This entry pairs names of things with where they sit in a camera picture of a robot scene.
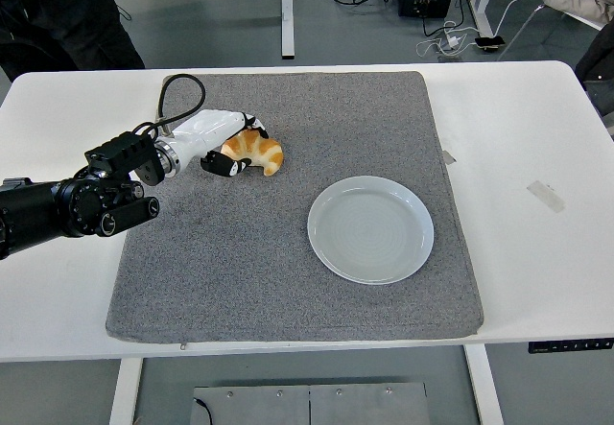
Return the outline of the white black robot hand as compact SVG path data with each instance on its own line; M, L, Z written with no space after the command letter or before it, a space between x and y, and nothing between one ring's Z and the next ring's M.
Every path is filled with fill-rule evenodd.
M179 174L192 159L205 158L245 129L258 130L263 137L269 137L262 123L253 115L216 109L198 112L172 130L170 136L157 139L156 147L165 173L169 177Z

